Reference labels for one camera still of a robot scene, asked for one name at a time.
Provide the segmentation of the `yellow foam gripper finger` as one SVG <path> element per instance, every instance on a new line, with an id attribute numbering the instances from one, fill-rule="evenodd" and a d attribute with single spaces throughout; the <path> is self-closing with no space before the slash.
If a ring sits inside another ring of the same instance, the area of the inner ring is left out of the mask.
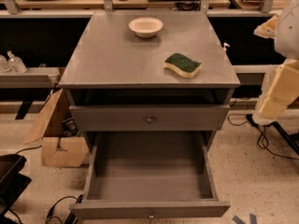
<path id="1" fill-rule="evenodd" d="M 276 121 L 288 105 L 299 97 L 299 61 L 287 59 L 278 67 L 271 66 L 264 74 L 253 121 L 268 125 Z"/>
<path id="2" fill-rule="evenodd" d="M 278 23 L 278 15 L 274 15 L 268 21 L 256 27 L 254 34 L 262 38 L 275 38 Z"/>

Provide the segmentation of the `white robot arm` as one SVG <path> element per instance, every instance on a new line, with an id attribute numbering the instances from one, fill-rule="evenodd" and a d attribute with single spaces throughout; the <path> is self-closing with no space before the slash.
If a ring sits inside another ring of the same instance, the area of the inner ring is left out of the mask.
<path id="1" fill-rule="evenodd" d="M 273 38 L 275 51 L 286 60 L 263 77 L 253 120 L 259 125 L 276 121 L 299 97 L 299 0 L 291 0 L 279 15 L 258 26 L 254 34 Z"/>

